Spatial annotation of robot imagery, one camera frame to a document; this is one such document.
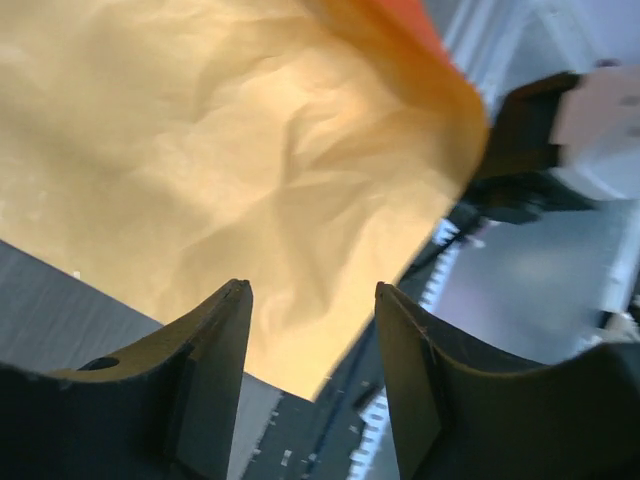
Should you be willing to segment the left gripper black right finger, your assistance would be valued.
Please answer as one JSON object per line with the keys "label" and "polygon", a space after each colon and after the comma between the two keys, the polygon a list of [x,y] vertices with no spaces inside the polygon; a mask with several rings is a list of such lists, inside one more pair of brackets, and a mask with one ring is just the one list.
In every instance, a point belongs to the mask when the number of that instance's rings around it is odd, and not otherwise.
{"label": "left gripper black right finger", "polygon": [[398,297],[421,337],[441,429],[426,449],[399,435],[403,479],[635,479],[639,347],[601,343],[544,366],[451,326],[396,287],[376,289],[376,324]]}

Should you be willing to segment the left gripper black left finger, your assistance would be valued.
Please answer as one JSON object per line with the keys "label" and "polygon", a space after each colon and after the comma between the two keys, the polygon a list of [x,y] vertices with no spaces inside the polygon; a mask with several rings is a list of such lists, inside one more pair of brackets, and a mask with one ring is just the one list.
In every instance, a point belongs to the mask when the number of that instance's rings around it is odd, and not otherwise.
{"label": "left gripper black left finger", "polygon": [[231,280],[80,369],[1,367],[5,479],[223,479],[253,294]]}

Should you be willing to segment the orange wrapping paper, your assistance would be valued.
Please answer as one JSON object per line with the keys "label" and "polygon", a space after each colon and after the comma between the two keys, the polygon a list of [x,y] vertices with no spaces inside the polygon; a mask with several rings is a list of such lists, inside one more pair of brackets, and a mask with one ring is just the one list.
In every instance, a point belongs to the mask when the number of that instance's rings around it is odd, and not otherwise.
{"label": "orange wrapping paper", "polygon": [[316,397],[484,150],[375,1],[5,1],[1,237],[162,323],[232,278],[246,371]]}

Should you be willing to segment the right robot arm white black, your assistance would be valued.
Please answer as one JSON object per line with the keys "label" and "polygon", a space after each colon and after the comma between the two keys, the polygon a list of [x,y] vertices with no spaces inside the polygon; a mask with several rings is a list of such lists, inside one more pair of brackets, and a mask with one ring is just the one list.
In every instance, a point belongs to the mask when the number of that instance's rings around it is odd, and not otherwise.
{"label": "right robot arm white black", "polygon": [[535,222],[639,197],[639,68],[561,72],[511,91],[463,195],[481,216]]}

